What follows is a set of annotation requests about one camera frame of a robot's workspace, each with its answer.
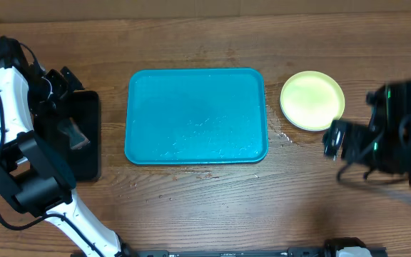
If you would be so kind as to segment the grey-green sponge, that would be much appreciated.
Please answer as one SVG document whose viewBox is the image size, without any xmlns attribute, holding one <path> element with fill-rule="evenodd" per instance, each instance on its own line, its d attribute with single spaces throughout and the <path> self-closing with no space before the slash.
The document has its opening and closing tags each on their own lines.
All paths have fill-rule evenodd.
<svg viewBox="0 0 411 257">
<path fill-rule="evenodd" d="M 68 136 L 69 146 L 73 151 L 79 150 L 90 143 L 72 118 L 61 120 L 57 125 L 57 129 Z"/>
</svg>

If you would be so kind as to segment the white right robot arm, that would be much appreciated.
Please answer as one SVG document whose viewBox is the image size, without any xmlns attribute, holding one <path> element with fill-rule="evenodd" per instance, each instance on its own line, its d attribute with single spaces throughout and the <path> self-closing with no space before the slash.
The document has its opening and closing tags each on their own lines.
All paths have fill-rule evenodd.
<svg viewBox="0 0 411 257">
<path fill-rule="evenodd" d="M 324 154 L 345 162 L 336 174 L 340 185 L 411 205 L 411 80 L 385 84 L 366 103 L 369 123 L 333 120 Z"/>
</svg>

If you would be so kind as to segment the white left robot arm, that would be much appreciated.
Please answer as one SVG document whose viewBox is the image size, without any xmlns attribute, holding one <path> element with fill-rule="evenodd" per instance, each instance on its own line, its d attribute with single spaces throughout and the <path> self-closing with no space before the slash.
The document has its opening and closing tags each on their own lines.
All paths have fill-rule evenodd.
<svg viewBox="0 0 411 257">
<path fill-rule="evenodd" d="M 69 68 L 46 70 L 28 46 L 1 36 L 0 198 L 60 229 L 82 256 L 131 256 L 77 193 L 78 182 L 100 175 L 98 94 Z"/>
</svg>

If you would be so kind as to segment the yellow plate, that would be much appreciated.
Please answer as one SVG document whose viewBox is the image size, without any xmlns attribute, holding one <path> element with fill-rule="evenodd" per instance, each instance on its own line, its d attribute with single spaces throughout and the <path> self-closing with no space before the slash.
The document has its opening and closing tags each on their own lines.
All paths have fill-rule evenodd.
<svg viewBox="0 0 411 257">
<path fill-rule="evenodd" d="M 345 96 L 330 76 L 319 71 L 301 71 L 284 83 L 280 108 L 299 129 L 323 131 L 343 115 Z"/>
</svg>

